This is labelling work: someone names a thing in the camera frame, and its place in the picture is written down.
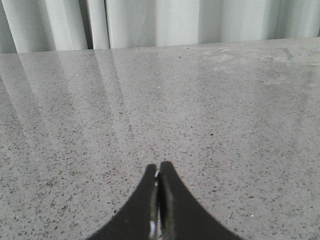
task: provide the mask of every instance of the countertop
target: countertop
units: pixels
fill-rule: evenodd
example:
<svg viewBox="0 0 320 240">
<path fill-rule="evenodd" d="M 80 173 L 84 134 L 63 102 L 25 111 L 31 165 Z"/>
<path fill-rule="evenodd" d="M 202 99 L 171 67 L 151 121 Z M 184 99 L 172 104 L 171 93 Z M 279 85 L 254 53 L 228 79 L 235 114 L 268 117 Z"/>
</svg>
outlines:
<svg viewBox="0 0 320 240">
<path fill-rule="evenodd" d="M 85 239 L 162 161 L 245 240 L 320 239 L 318 37 L 0 54 L 0 135 L 0 239 Z"/>
</svg>

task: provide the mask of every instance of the speckled countertop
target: speckled countertop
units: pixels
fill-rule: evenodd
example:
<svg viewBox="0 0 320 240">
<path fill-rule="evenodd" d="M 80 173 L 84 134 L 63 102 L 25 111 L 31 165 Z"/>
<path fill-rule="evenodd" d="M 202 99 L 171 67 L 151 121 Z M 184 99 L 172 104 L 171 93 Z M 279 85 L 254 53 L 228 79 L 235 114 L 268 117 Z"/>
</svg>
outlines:
<svg viewBox="0 0 320 240">
<path fill-rule="evenodd" d="M 244 239 L 319 240 L 320 38 L 0 54 L 0 239 L 84 239 L 164 160 Z"/>
</svg>

